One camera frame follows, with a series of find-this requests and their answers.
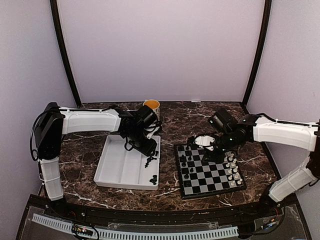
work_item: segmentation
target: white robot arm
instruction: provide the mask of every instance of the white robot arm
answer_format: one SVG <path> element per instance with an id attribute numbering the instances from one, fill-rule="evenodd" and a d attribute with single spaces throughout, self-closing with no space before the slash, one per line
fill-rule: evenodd
<path id="1" fill-rule="evenodd" d="M 147 106 L 129 112 L 116 106 L 108 109 L 72 109 L 59 107 L 55 102 L 49 103 L 34 122 L 30 138 L 31 156 L 39 163 L 40 178 L 48 198 L 56 201 L 64 197 L 59 171 L 63 135 L 91 131 L 118 132 L 127 139 L 126 150 L 134 148 L 146 156 L 152 156 L 157 143 L 146 129 L 154 121 L 157 121 L 157 115 Z M 153 133 L 161 127 L 161 122 L 158 123 Z M 32 147 L 33 135 L 36 149 Z"/>
<path id="2" fill-rule="evenodd" d="M 260 202 L 272 205 L 305 185 L 320 179 L 320 125 L 318 122 L 289 122 L 272 119 L 261 114 L 247 114 L 239 122 L 225 109 L 218 110 L 209 118 L 209 123 L 221 136 L 198 135 L 190 143 L 204 147 L 203 160 L 222 163 L 224 152 L 245 142 L 279 143 L 310 151 L 301 165 L 266 190 Z"/>

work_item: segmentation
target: cup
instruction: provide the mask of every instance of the cup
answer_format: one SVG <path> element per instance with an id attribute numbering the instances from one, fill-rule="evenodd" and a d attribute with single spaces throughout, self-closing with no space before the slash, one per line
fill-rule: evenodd
<path id="1" fill-rule="evenodd" d="M 151 108 L 160 121 L 160 102 L 154 99 L 149 99 L 143 102 L 143 106 L 148 106 L 149 108 Z"/>

